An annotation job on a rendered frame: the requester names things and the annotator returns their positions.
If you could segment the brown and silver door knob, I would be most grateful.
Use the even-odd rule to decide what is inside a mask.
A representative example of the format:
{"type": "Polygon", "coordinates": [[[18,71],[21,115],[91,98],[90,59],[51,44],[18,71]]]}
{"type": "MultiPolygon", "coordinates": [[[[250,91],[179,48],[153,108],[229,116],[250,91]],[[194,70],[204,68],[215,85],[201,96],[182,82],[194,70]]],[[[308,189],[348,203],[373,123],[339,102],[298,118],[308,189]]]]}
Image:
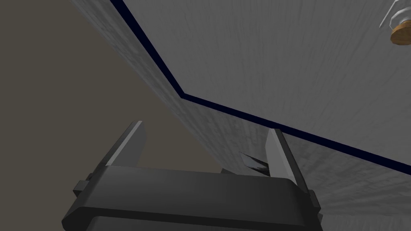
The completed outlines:
{"type": "Polygon", "coordinates": [[[379,28],[391,31],[393,44],[411,45],[411,0],[392,0],[379,28]]]}

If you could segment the grey door leaf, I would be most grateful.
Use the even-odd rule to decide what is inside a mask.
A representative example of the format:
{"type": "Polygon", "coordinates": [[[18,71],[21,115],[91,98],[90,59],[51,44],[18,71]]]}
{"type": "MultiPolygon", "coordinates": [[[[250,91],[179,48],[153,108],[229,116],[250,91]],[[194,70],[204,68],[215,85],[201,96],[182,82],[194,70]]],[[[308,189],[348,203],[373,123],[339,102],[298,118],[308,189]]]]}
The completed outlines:
{"type": "Polygon", "coordinates": [[[183,92],[411,165],[394,0],[123,0],[183,92]]]}

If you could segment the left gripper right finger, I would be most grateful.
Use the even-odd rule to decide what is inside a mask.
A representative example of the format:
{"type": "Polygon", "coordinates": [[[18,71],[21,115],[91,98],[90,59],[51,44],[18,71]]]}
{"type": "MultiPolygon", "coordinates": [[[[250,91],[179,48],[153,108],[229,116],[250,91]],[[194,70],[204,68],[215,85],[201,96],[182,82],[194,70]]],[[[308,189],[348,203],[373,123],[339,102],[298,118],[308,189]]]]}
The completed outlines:
{"type": "Polygon", "coordinates": [[[281,130],[272,128],[268,130],[266,156],[271,177],[289,179],[304,193],[309,192],[281,130]]]}

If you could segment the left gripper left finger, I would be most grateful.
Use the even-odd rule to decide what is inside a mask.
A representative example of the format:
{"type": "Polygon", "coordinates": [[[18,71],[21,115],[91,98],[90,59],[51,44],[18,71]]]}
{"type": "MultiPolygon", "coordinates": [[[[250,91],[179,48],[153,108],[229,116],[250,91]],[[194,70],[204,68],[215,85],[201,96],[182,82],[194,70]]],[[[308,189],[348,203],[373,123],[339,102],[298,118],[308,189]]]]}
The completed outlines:
{"type": "Polygon", "coordinates": [[[145,142],[143,121],[133,121],[109,151],[105,165],[136,167],[145,142]]]}

